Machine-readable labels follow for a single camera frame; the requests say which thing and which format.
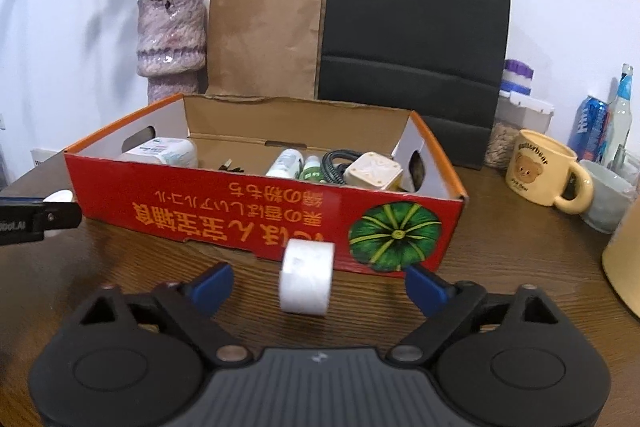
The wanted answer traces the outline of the purple lid container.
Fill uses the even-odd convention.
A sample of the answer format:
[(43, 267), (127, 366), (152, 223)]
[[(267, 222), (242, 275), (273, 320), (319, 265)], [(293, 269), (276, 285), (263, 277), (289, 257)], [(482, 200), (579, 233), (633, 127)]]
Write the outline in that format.
[(506, 92), (516, 92), (530, 95), (534, 70), (527, 64), (517, 60), (505, 60), (500, 89)]

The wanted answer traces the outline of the red cardboard box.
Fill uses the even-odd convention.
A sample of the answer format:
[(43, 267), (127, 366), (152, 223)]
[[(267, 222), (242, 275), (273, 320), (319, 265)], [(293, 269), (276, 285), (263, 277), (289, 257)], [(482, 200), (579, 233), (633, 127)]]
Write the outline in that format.
[[(198, 167), (117, 159), (158, 136), (192, 141)], [(394, 191), (268, 178), (288, 148), (375, 152), (404, 172)], [(436, 269), (468, 199), (418, 114), (352, 103), (173, 95), (67, 147), (64, 157), (88, 218), (276, 261), (290, 239), (329, 242), (336, 269), (390, 277), (413, 263)]]

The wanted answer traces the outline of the white plastic wipes container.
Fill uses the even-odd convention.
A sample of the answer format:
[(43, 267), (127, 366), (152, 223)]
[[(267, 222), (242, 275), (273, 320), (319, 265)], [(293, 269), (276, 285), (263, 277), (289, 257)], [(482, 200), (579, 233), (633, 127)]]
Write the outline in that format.
[(117, 157), (121, 161), (172, 167), (198, 167), (198, 150), (189, 139), (157, 138), (146, 141)]

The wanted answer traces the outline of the blue soda can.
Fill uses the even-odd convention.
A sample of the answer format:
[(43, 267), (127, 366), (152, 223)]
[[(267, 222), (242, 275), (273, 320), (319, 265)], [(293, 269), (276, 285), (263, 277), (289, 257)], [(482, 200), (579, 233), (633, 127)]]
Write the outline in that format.
[(598, 159), (607, 119), (608, 104), (598, 98), (588, 95), (579, 105), (568, 140), (568, 147), (579, 159)]

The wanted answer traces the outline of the white yellow charger plug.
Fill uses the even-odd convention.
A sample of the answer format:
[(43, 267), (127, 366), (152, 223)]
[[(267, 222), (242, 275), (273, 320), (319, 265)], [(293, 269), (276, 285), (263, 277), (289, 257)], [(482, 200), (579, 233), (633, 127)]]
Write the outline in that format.
[(344, 172), (346, 185), (372, 191), (396, 190), (402, 178), (401, 165), (379, 153), (367, 152), (354, 160)]

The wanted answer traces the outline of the grey ceramic cup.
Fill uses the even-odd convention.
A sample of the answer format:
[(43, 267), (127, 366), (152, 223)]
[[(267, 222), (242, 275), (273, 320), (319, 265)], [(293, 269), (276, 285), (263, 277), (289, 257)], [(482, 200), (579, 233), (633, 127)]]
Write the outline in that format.
[(614, 171), (596, 162), (582, 159), (579, 165), (589, 172), (593, 185), (592, 202), (580, 217), (591, 228), (613, 234), (636, 199), (636, 189)]

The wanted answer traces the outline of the white nasal spray bottle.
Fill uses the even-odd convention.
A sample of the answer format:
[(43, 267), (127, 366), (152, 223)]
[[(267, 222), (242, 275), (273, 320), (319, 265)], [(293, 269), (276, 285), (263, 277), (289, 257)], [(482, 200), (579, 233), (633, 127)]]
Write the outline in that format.
[(282, 150), (266, 172), (268, 178), (296, 180), (304, 168), (304, 156), (295, 148)]

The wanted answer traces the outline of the green spray bottle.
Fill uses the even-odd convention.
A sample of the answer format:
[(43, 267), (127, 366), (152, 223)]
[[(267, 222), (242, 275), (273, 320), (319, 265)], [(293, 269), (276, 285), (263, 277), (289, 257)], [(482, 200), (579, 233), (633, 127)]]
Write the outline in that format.
[(309, 155), (299, 175), (300, 181), (319, 183), (322, 181), (321, 160), (318, 156)]

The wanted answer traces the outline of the clear glass soda bottle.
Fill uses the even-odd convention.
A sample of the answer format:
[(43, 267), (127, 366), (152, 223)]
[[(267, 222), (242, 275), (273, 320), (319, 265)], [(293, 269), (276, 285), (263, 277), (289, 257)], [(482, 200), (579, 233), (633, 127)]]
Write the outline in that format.
[(625, 147), (632, 124), (631, 88), (634, 68), (630, 64), (622, 66), (620, 82), (613, 102), (608, 106), (608, 127), (606, 127), (605, 150), (602, 164), (606, 168), (613, 165), (620, 147)]

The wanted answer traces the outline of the brown paper bag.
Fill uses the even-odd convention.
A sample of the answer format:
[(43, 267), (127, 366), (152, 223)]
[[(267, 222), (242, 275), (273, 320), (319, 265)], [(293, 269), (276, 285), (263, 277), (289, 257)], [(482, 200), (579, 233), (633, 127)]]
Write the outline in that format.
[(209, 0), (208, 95), (317, 94), (324, 0)]

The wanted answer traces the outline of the black paper bag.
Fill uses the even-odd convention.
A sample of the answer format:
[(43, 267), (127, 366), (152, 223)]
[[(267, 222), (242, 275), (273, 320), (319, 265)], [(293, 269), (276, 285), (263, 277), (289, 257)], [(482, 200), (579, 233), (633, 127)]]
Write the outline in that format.
[(326, 0), (318, 97), (410, 109), (450, 161), (482, 167), (511, 0)]

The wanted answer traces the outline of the yellow bear mug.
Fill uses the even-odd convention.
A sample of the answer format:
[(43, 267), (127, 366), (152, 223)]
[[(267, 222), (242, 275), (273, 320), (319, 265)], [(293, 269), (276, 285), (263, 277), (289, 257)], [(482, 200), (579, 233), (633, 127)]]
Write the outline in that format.
[(591, 176), (579, 165), (574, 150), (529, 129), (518, 132), (506, 185), (529, 202), (568, 215), (585, 212), (593, 199)]

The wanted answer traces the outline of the pink ceramic vase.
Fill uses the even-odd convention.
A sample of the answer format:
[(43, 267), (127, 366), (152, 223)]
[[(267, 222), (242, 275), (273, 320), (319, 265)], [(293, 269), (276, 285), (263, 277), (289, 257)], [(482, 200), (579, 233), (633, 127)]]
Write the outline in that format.
[(206, 65), (205, 0), (139, 0), (137, 73), (148, 102), (198, 93)]

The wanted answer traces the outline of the white tape roll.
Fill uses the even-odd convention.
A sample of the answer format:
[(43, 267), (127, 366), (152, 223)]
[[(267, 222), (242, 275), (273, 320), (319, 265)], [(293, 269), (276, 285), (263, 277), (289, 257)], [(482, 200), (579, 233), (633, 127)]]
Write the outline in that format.
[(279, 277), (280, 309), (285, 313), (324, 317), (328, 313), (335, 245), (290, 239)]

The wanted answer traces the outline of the yellow thermos jug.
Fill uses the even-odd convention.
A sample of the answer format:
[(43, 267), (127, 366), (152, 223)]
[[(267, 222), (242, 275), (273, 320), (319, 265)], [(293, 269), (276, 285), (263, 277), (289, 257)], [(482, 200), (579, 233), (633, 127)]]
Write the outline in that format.
[(608, 283), (624, 305), (640, 317), (640, 202), (636, 200), (612, 235), (601, 257)]

